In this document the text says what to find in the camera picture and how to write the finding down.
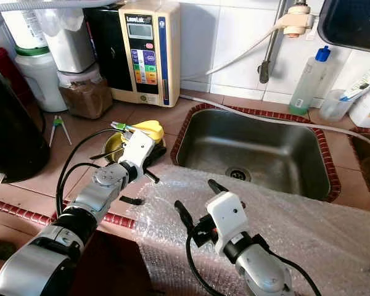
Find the clear plastic cup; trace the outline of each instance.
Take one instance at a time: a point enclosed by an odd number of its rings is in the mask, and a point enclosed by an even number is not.
[[[339,121],[348,112],[352,102],[340,101],[344,93],[343,89],[330,91],[319,110],[319,116],[327,121]]]

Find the red container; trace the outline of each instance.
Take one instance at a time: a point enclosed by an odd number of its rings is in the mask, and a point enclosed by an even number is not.
[[[33,102],[35,97],[26,80],[8,56],[7,51],[0,47],[0,73],[9,80],[10,86],[23,106]]]

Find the sink drain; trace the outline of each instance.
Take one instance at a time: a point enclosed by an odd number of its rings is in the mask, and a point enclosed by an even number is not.
[[[243,181],[251,181],[249,172],[243,168],[237,167],[228,168],[226,170],[225,175]]]

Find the yellow bowl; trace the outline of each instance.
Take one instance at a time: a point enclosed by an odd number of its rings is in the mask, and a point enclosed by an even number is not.
[[[115,133],[111,137],[109,137],[103,146],[103,153],[107,153],[122,147],[123,141],[121,136],[122,136],[121,133]],[[118,159],[122,156],[122,154],[123,150],[120,150],[118,152],[114,152],[110,155],[107,155],[105,159],[108,162],[118,162]]]

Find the white wall tile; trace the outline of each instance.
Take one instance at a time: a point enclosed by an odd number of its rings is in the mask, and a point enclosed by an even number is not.
[[[214,67],[236,58],[273,25],[275,12],[261,9],[222,7],[216,38]],[[265,57],[268,39],[242,60],[214,73],[212,84],[265,89],[259,85],[257,67]]]
[[[281,94],[279,92],[272,91],[265,92],[265,95],[263,96],[263,100],[266,102],[274,102],[280,104],[289,104],[291,98],[291,94]]]
[[[181,88],[184,88],[184,89],[191,89],[193,91],[203,91],[205,93],[209,93],[210,87],[211,87],[211,84],[206,83],[206,82],[181,80]]]
[[[370,69],[370,52],[352,50],[344,64],[339,77],[335,81],[334,89],[347,89],[357,79]]]
[[[219,6],[181,4],[181,77],[212,68],[219,13]],[[192,81],[210,79],[202,76]]]
[[[326,43],[318,35],[313,41],[307,41],[305,36],[297,39],[285,37],[279,49],[267,90],[293,94],[307,60],[314,57],[318,49],[324,45]],[[321,82],[321,87],[315,94],[316,97],[323,97],[330,90],[351,53],[351,49],[344,47],[329,45],[329,49],[332,52],[328,61],[332,67],[329,68],[329,74]]]
[[[224,96],[232,97],[243,97],[244,99],[252,100],[262,100],[264,93],[264,91],[259,91],[256,89],[235,88],[232,86],[218,84],[212,84],[210,92],[213,94],[223,94]]]
[[[215,5],[215,6],[219,6],[220,4],[220,0],[166,0],[166,1],[201,5]]]
[[[311,7],[311,13],[319,14],[323,2],[324,0],[307,0],[308,6]],[[278,3],[279,0],[221,0],[221,6],[269,10],[276,10]],[[288,6],[291,6],[293,3],[293,0],[287,0]]]
[[[276,10],[278,7],[278,3],[279,0],[221,0],[221,5],[226,7],[242,7],[270,10]]]

